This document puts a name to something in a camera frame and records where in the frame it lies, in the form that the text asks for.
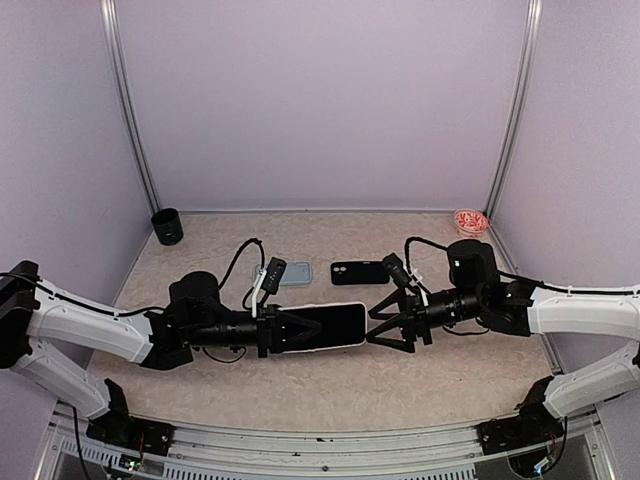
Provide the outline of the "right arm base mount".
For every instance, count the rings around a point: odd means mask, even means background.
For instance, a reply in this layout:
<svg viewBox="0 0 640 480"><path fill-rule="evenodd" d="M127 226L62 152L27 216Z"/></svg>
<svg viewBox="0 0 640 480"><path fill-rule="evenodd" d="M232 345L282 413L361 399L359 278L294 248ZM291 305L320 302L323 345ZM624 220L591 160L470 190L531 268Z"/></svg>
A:
<svg viewBox="0 0 640 480"><path fill-rule="evenodd" d="M564 419L553 416L543 405L546 388L552 379L553 376L547 376L536 381L516 406L515 416L492 419L476 427L484 455L540 444L566 433Z"/></svg>

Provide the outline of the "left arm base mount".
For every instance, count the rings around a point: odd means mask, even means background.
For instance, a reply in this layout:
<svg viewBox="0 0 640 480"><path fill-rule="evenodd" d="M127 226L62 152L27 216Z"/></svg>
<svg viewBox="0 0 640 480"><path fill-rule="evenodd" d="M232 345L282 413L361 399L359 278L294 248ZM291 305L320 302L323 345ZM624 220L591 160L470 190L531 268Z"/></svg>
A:
<svg viewBox="0 0 640 480"><path fill-rule="evenodd" d="M86 435L105 444L167 456L175 426L132 416L123 389L110 379L105 385L109 393L107 412L89 420Z"/></svg>

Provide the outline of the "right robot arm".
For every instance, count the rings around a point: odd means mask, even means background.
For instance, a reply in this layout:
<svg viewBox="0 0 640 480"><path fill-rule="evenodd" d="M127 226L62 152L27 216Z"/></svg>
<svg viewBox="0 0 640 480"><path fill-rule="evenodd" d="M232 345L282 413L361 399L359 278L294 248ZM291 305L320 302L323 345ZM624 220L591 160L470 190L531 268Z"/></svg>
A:
<svg viewBox="0 0 640 480"><path fill-rule="evenodd" d="M477 239L444 249L451 289L429 291L407 256L387 255L383 267L395 291L369 311L377 327L367 342L412 353L429 345L432 330L475 320L490 332L529 337L582 333L627 340L618 351L568 374L534 383L513 419L511 433L535 442L551 421L639 387L639 289L560 287L499 270L493 248Z"/></svg>

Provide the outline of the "light blue phone case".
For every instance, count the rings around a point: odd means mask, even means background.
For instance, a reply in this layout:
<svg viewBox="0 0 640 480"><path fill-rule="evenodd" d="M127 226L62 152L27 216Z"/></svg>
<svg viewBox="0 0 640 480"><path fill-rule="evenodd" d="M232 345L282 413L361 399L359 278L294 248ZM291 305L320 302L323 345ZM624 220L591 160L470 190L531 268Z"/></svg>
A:
<svg viewBox="0 0 640 480"><path fill-rule="evenodd" d="M307 286L312 283L312 268L309 262L288 263L280 278L279 288Z"/></svg>

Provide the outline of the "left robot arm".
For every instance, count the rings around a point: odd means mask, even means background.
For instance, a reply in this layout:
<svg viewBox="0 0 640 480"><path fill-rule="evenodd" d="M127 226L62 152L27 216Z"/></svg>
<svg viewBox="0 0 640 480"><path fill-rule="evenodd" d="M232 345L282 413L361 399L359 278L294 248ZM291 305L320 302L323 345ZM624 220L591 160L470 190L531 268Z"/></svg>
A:
<svg viewBox="0 0 640 480"><path fill-rule="evenodd" d="M319 322L269 305L234 311L220 300L216 277L191 272L169 287L165 307L124 311L64 292L22 261L1 275L1 366L75 407L121 445L140 434L123 389L92 377L51 346L61 340L168 371L193 360L193 348L255 347L261 358L318 335Z"/></svg>

